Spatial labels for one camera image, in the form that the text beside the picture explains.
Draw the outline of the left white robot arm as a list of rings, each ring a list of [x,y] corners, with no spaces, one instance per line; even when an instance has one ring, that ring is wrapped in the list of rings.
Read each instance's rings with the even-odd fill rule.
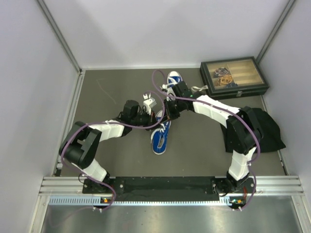
[[[62,165],[86,176],[99,192],[113,190],[109,172],[95,159],[98,145],[126,136],[134,128],[153,130],[160,127],[163,116],[156,115],[155,104],[153,98],[146,99],[142,106],[135,100],[128,100],[116,118],[98,123],[75,122],[59,148]]]

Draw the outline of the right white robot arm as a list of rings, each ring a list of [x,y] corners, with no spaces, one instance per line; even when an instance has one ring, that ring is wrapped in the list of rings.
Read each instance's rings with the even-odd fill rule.
[[[240,191],[249,176],[253,154],[260,154],[259,142],[263,138],[254,111],[250,107],[231,107],[199,91],[193,92],[184,81],[164,84],[161,90],[171,99],[165,110],[169,120],[176,119],[180,112],[189,110],[217,121],[226,129],[229,145],[233,149],[226,184],[230,191]]]

